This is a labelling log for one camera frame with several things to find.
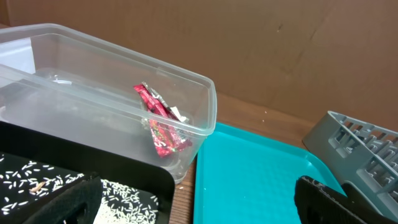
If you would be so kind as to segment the red foil wrapper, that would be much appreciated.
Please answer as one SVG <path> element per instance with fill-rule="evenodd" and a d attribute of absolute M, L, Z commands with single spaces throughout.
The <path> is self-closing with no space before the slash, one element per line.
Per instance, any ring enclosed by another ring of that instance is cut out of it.
<path fill-rule="evenodd" d="M 170 107 L 163 97 L 146 82 L 134 85 L 134 90 L 141 97 L 141 107 L 144 111 L 182 123 L 188 121 L 188 118 L 182 116 L 176 106 Z M 149 128 L 155 149 L 160 157 L 184 151 L 193 144 L 182 129 L 154 119 L 144 118 L 142 122 Z"/>

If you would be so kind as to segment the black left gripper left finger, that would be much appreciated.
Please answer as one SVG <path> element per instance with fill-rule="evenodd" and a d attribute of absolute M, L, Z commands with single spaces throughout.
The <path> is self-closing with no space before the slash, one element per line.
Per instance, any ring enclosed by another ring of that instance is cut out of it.
<path fill-rule="evenodd" d="M 24 223 L 93 223 L 101 205 L 99 176 L 84 176 L 24 208 Z"/>

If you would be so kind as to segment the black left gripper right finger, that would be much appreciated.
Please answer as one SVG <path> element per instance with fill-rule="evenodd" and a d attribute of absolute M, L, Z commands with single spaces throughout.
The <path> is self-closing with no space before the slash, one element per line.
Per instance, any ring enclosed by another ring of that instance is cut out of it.
<path fill-rule="evenodd" d="M 306 175 L 295 183 L 294 202 L 302 224 L 397 224 Z"/>

